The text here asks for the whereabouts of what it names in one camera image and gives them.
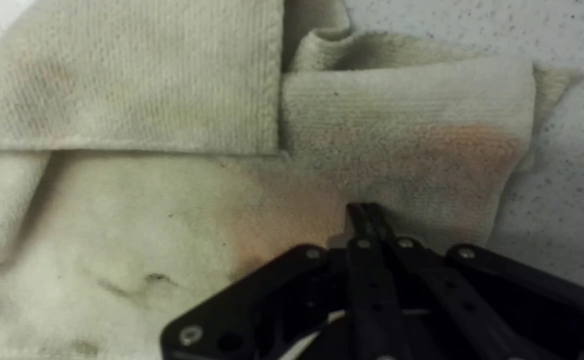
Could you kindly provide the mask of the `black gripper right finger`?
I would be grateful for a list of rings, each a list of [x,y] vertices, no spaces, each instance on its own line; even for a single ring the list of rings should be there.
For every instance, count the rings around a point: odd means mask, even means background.
[[[393,251],[454,330],[453,360],[584,357],[584,285],[470,244],[441,256],[396,238]]]

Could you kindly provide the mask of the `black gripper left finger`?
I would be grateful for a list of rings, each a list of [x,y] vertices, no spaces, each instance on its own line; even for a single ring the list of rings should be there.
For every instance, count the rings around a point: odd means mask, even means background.
[[[384,251],[393,236],[379,203],[348,203],[345,247],[302,244],[172,320],[163,360],[277,360],[347,314],[347,360],[401,360],[401,305]]]

